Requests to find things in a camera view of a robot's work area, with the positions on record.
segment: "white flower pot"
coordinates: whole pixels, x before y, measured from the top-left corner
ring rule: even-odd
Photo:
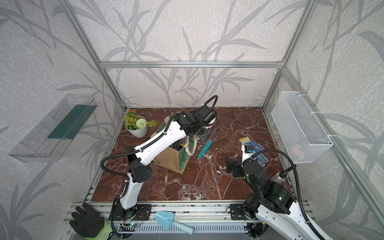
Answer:
[[[139,128],[137,130],[130,130],[127,128],[127,126],[125,126],[125,128],[135,137],[138,137],[138,138],[141,138],[141,137],[144,137],[147,132],[148,132],[148,128]]]

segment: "green glove cuff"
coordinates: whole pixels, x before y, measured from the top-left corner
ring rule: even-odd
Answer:
[[[104,227],[99,232],[96,237],[86,237],[88,240],[107,240],[109,238],[109,234],[112,232],[111,226],[108,224],[107,220],[104,219]]]

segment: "wall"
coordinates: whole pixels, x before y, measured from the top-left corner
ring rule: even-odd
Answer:
[[[384,196],[384,1],[320,2],[288,68]],[[281,87],[275,91],[290,90]],[[268,105],[267,114],[273,109]],[[284,148],[281,140],[278,146]],[[298,166],[317,223],[335,239],[384,239],[384,231],[332,150]]]
[[[306,5],[306,0],[70,2],[103,61],[279,61]],[[219,95],[217,106],[261,106],[276,70],[227,70],[109,69],[109,75],[129,106],[197,106],[213,94]]]
[[[83,200],[123,109],[56,1],[0,3],[0,238],[54,239]],[[23,163],[8,152],[67,94],[98,105],[60,160]]]

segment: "white pompom flower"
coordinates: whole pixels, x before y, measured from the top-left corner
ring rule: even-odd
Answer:
[[[147,127],[147,121],[144,118],[140,118],[136,121],[136,126],[138,128],[146,128]]]

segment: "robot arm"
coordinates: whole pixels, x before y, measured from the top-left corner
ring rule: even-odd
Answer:
[[[143,183],[150,179],[153,174],[148,164],[150,164],[159,153],[187,135],[196,135],[203,141],[206,140],[211,133],[210,126],[215,123],[217,116],[217,113],[213,110],[215,103],[211,108],[207,106],[207,103],[214,98],[217,100],[217,95],[210,98],[197,110],[177,113],[169,120],[162,131],[145,143],[131,149],[129,153],[114,155],[128,156],[129,171],[127,175],[116,173],[105,168],[104,162],[114,156],[109,156],[101,161],[100,166],[103,170],[127,178],[124,192],[120,195],[120,205],[121,210],[124,212],[122,214],[124,218],[134,214],[140,189]]]
[[[139,195],[144,181],[148,180],[152,176],[152,171],[150,171],[148,168],[143,168],[142,166],[147,166],[150,164],[155,156],[161,153],[172,143],[186,136],[185,131],[180,130],[180,127],[181,126],[176,121],[172,121],[169,125],[169,129],[166,135],[162,136],[159,141],[153,143],[150,147],[140,151],[139,153],[136,153],[136,157],[137,159],[140,159],[140,161],[132,161],[129,163],[129,168],[131,170],[131,172],[128,173],[129,182],[126,180],[125,188],[127,189],[124,189],[125,194],[123,193],[120,198],[121,206],[124,209],[129,209],[136,206],[137,196]],[[145,143],[138,145],[134,149],[140,150],[142,147],[148,145],[154,139],[159,137],[163,132],[164,130],[156,134]]]
[[[292,160],[285,153],[276,149],[265,149],[254,153],[254,151],[247,151],[247,145],[244,144],[242,145],[242,162],[235,162],[227,158],[227,173],[232,173],[234,177],[244,178],[252,192],[243,203],[246,217],[267,223],[289,240],[331,240],[301,209],[300,192],[296,197],[284,186],[269,179],[265,169],[256,160],[257,155],[267,151],[279,152],[290,161],[291,168],[296,170],[296,165],[291,162]]]

